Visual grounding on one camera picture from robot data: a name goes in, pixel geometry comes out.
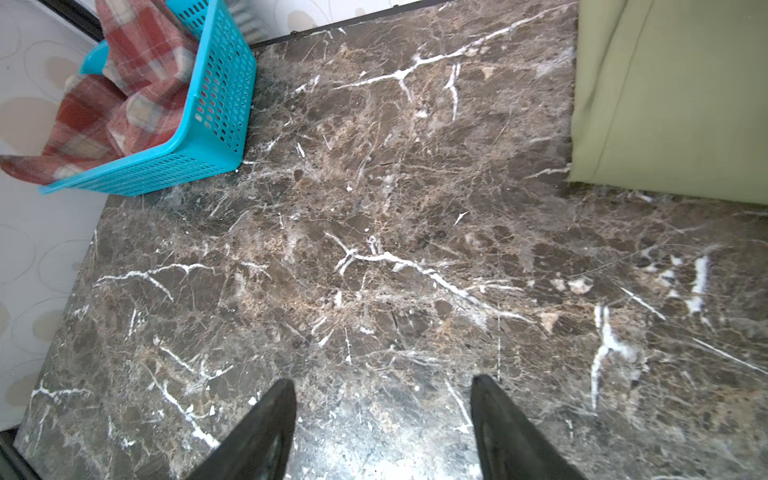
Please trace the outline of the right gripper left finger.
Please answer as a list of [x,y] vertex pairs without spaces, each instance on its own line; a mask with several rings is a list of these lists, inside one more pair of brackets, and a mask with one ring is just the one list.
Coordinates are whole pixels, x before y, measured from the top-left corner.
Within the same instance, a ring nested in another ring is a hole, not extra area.
[[194,480],[283,479],[296,419],[294,383],[280,379],[189,477]]

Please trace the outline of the red plaid skirt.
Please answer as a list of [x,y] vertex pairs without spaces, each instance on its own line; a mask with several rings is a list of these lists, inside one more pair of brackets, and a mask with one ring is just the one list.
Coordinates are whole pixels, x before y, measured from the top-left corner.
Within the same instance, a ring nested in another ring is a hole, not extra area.
[[197,43],[163,1],[99,1],[109,53],[101,74],[67,80],[41,154],[4,155],[1,169],[49,185],[160,145],[182,117]]

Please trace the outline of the olive green skirt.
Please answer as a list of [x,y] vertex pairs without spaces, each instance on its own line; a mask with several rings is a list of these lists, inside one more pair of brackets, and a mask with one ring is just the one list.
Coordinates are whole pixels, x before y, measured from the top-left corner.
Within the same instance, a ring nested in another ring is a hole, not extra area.
[[767,5],[582,1],[570,180],[767,200]]

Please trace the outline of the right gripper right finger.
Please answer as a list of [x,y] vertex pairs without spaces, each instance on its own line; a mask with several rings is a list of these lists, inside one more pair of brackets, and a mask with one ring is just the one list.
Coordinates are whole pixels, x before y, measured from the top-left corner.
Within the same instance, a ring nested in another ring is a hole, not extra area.
[[485,479],[581,479],[488,375],[471,387],[471,420]]

